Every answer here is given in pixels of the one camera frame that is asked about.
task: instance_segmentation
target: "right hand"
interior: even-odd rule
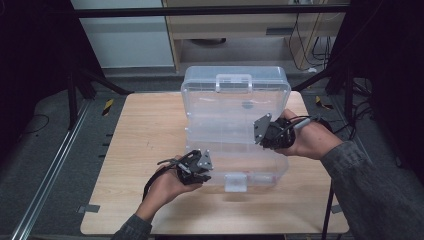
[[[292,119],[297,117],[289,109],[285,109],[281,117]],[[317,122],[311,122],[303,128],[295,130],[296,140],[289,148],[276,149],[275,152],[286,156],[301,156],[319,160],[331,149],[343,143],[336,135]]]

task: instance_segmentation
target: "hand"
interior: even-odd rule
[[[149,193],[137,209],[136,215],[145,221],[152,221],[156,212],[178,195],[194,191],[202,184],[184,185],[180,182],[175,169],[170,169],[159,176],[150,187]]]
[[[281,117],[292,119],[297,115],[289,109],[285,109]],[[302,156],[319,160],[342,143],[342,140],[317,122],[311,122],[303,128],[295,130],[295,133],[296,140],[291,147],[276,149],[275,152],[286,156]]]

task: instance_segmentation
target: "wooden table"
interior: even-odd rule
[[[287,107],[307,114],[298,92]],[[113,234],[135,212],[156,163],[183,155],[187,125],[181,93],[138,93],[127,97],[86,212],[84,234]],[[225,193],[204,186],[179,196],[153,220],[152,234],[282,234],[322,231],[330,178],[319,161],[289,157],[276,186]],[[344,233],[343,213],[332,214],[328,232]]]

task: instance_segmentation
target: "jacket sleeve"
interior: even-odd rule
[[[394,176],[377,169],[356,144],[342,143],[321,162],[355,240],[423,238],[422,202],[403,194]]]
[[[152,225],[135,214],[122,225],[112,237],[112,240],[147,240]]]

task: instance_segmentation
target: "black metal pole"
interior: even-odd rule
[[[349,4],[310,5],[251,5],[251,6],[201,6],[164,8],[82,9],[51,11],[49,16],[76,18],[153,17],[228,14],[277,14],[277,13],[336,13],[347,12]]]
[[[330,183],[330,192],[328,193],[327,209],[325,210],[324,226],[322,227],[321,240],[327,239],[328,222],[330,221],[331,204],[333,203],[334,191],[333,184]]]

